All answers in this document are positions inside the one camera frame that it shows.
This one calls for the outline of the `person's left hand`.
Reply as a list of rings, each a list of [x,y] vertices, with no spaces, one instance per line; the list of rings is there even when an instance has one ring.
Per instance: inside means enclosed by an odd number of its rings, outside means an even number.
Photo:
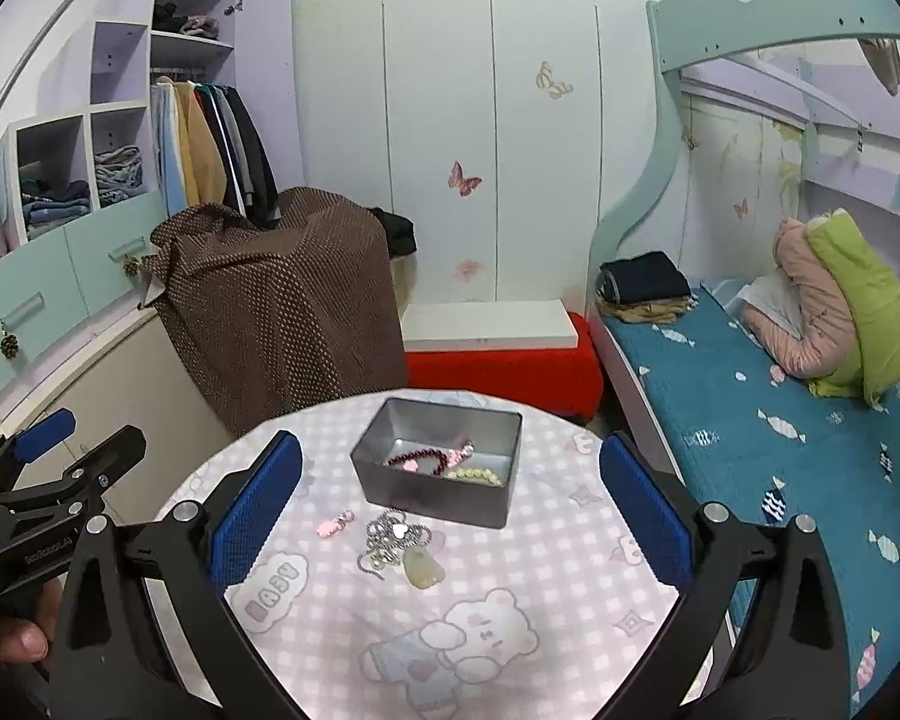
[[[23,594],[19,606],[0,617],[0,689],[50,683],[53,642],[64,585],[50,578],[40,590]]]

